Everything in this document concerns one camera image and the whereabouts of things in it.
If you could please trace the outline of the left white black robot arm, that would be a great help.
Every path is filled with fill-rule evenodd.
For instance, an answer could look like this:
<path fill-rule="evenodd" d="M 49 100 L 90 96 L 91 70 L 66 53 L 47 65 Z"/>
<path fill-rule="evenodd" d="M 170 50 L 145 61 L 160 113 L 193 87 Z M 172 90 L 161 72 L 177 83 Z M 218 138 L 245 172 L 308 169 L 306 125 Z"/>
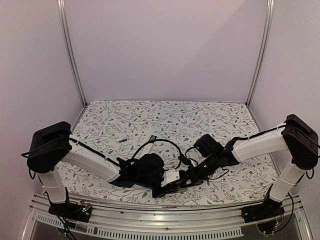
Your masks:
<path fill-rule="evenodd" d="M 177 169 L 166 170 L 163 160 L 155 153 L 141 158 L 116 161 L 79 140 L 71 137 L 71 126 L 61 121 L 36 131 L 29 151 L 21 154 L 27 159 L 29 170 L 38 175 L 42 186 L 63 216 L 74 213 L 74 205 L 67 200 L 57 165 L 65 162 L 89 171 L 111 185 L 131 188 L 134 185 L 152 189 L 154 198 L 165 194 L 166 187 L 181 179 Z"/>

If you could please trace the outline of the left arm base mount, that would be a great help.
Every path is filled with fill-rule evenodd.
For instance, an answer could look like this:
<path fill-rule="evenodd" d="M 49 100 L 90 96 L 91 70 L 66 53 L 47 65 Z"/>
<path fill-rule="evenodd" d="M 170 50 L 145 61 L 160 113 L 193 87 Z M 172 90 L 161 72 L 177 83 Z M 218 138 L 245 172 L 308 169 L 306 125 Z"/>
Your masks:
<path fill-rule="evenodd" d="M 92 205 L 89 202 L 81 200 L 80 202 L 70 202 L 68 189 L 64 188 L 65 200 L 62 203 L 53 203 L 50 195 L 47 195 L 50 207 L 48 212 L 57 217 L 67 220 L 88 223 L 92 214 Z"/>

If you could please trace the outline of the long white remote control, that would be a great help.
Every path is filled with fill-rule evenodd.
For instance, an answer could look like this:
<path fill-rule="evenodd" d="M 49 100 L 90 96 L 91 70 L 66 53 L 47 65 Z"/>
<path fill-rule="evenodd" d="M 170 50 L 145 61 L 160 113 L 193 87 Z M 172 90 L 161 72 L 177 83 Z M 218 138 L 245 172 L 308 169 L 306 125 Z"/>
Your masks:
<path fill-rule="evenodd" d="M 148 141 L 150 142 L 150 141 L 154 141 L 154 140 L 156 140 L 156 139 L 157 139 L 157 136 L 151 135 Z M 153 143 L 153 142 L 152 142 L 152 143 L 148 143 L 148 144 L 142 149 L 141 154 L 142 154 L 142 155 L 150 154 L 150 153 L 152 152 L 153 148 L 154 148 L 154 143 Z"/>

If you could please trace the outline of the white air conditioner remote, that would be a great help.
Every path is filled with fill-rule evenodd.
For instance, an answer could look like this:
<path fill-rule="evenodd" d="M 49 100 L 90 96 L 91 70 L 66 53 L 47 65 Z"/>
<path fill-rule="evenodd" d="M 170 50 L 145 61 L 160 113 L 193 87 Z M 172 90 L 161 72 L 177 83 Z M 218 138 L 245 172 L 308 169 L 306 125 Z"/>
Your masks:
<path fill-rule="evenodd" d="M 176 194 L 186 192 L 188 189 L 192 187 L 197 187 L 199 184 L 183 184 L 183 185 L 170 185 L 166 188 L 167 194 Z"/>

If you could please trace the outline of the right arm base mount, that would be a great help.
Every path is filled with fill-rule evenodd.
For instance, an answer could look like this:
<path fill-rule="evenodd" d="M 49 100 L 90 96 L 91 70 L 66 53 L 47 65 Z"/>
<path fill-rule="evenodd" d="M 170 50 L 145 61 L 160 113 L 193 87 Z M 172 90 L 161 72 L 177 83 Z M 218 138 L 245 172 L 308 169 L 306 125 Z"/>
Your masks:
<path fill-rule="evenodd" d="M 269 196 L 260 204 L 246 206 L 241 209 L 241 216 L 245 223 L 274 218 L 284 213 L 282 202 L 272 200 Z"/>

